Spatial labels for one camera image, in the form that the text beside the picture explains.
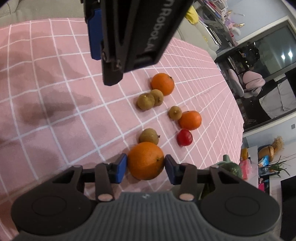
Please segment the large orange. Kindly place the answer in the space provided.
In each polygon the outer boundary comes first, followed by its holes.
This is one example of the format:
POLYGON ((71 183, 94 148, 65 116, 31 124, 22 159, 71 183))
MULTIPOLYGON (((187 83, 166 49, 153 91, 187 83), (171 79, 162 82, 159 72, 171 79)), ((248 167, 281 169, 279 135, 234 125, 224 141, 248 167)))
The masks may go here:
POLYGON ((135 145, 127 156, 127 167, 137 180, 152 180, 164 169, 165 157, 160 147, 151 142, 135 145))

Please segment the brown longan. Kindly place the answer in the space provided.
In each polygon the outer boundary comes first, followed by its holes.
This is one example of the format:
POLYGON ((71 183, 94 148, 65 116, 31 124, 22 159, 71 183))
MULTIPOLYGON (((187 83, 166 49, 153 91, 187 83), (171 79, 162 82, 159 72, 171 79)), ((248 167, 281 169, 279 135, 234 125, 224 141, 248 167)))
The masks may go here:
POLYGON ((171 120, 178 121, 182 117, 182 110, 178 106, 172 106, 169 110, 171 120))
POLYGON ((143 93, 137 99, 137 105, 141 110, 149 110, 154 107, 154 97, 150 93, 143 93))
POLYGON ((160 106, 163 103, 164 95, 158 89, 153 89, 150 94, 154 97, 154 106, 160 106))
POLYGON ((146 128, 140 134, 138 141, 140 143, 150 142, 155 145, 158 145, 159 139, 160 139, 160 135, 158 135, 157 132, 153 128, 146 128))

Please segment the red cherry tomato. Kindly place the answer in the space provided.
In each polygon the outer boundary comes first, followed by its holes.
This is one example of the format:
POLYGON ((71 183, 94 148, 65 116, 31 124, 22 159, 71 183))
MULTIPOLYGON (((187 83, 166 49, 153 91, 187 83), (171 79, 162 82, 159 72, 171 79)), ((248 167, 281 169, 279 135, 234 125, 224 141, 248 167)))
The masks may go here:
POLYGON ((177 143, 180 146, 189 146, 193 142, 193 136, 188 130, 180 130, 177 134, 177 143))

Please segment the green ceramic teapot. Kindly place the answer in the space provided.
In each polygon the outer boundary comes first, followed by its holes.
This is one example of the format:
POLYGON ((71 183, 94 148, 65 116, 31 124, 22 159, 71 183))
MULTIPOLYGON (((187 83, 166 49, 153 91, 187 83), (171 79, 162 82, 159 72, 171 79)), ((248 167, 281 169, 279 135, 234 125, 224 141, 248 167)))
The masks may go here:
POLYGON ((222 161, 217 162, 215 165, 222 167, 226 171, 232 173, 233 175, 239 178, 242 178, 242 171, 240 166, 232 162, 227 154, 223 155, 222 161))

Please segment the small orange mandarin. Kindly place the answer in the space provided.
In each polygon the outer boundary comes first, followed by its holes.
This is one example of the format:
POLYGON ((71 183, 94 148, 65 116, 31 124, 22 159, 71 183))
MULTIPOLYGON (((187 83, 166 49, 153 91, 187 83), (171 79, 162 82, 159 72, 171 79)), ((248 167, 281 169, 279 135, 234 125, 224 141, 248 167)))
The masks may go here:
POLYGON ((178 120, 179 127, 188 131, 196 130, 202 123, 201 114, 195 110, 190 110, 182 113, 178 120))

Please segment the orange at far top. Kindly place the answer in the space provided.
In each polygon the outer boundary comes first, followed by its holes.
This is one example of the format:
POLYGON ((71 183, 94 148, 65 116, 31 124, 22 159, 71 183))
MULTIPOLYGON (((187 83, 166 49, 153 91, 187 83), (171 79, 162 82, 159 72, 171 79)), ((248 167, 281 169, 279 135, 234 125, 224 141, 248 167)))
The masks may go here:
POLYGON ((170 95, 174 88, 173 78, 166 73, 158 73, 151 80, 151 88, 160 90, 164 96, 170 95))

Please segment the pink tissue box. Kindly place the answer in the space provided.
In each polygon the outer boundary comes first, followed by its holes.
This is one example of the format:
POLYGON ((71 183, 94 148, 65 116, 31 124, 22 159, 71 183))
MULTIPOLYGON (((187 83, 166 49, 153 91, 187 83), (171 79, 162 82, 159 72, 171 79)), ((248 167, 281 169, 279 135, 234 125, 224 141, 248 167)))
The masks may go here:
POLYGON ((251 172, 251 163, 249 159, 241 160, 239 163, 242 172, 242 179, 247 180, 251 172))

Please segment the yellow cloth on sofa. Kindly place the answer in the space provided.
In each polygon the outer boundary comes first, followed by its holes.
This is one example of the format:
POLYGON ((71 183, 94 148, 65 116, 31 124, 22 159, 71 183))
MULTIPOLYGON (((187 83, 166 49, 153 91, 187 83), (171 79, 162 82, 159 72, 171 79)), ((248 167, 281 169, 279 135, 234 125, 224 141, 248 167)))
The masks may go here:
POLYGON ((189 21, 190 24, 192 25, 196 25, 196 23, 198 23, 199 21, 199 16, 196 12, 196 10, 194 9, 193 6, 190 6, 189 9, 187 10, 186 14, 185 14, 185 18, 189 21))

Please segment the brown longan beside mandarin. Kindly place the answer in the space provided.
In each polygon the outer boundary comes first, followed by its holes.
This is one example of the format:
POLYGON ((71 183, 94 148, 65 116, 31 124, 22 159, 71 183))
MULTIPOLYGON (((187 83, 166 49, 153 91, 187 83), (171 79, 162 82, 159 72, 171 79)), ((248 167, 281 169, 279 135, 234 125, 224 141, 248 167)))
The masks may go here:
POLYGON ((169 110, 171 120, 178 121, 182 117, 182 110, 178 106, 172 106, 169 110))

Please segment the pink checkered tablecloth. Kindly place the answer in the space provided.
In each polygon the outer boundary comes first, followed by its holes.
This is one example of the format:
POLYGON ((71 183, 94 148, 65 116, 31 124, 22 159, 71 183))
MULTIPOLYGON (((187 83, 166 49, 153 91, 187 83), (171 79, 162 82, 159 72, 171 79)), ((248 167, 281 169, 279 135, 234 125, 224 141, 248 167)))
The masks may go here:
POLYGON ((18 196, 69 166, 114 161, 145 128, 156 130, 160 148, 177 162, 205 168, 224 154, 239 161, 243 118, 205 50, 174 38, 157 65, 105 86, 83 20, 1 28, 1 240, 17 234, 10 209, 18 196), (175 88, 162 105, 141 110, 137 99, 152 91, 158 73, 170 75, 175 88), (201 114, 189 146, 177 143, 185 129, 170 119, 172 106, 201 114))

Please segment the green potted plant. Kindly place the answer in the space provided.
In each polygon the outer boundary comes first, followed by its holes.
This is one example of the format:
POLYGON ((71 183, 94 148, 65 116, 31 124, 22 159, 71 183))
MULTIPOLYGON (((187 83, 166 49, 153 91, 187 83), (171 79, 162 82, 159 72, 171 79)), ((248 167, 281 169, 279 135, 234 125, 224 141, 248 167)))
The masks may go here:
POLYGON ((295 161, 295 155, 291 155, 283 159, 280 156, 277 161, 270 163, 267 166, 270 176, 275 175, 279 178, 284 174, 290 176, 288 167, 291 167, 291 161, 295 161))

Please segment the wooden gourd ornament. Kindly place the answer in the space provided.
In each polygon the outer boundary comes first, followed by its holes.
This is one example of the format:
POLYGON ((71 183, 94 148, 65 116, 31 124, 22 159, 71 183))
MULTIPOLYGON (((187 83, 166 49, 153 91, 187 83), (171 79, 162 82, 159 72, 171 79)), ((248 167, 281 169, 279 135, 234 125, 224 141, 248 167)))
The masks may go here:
POLYGON ((284 149, 284 146, 285 144, 283 138, 281 136, 277 136, 272 144, 258 149, 258 158, 261 160, 263 157, 268 156, 269 161, 271 162, 274 160, 275 155, 284 149))

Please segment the pink office chair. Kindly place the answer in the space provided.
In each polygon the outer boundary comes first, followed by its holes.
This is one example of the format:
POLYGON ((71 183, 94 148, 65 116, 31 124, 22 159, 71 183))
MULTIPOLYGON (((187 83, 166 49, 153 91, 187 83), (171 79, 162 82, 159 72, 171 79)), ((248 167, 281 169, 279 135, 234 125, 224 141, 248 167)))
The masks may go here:
POLYGON ((228 70, 228 74, 230 85, 240 98, 257 97, 265 85, 264 78, 259 73, 253 71, 245 72, 242 79, 232 69, 228 70))

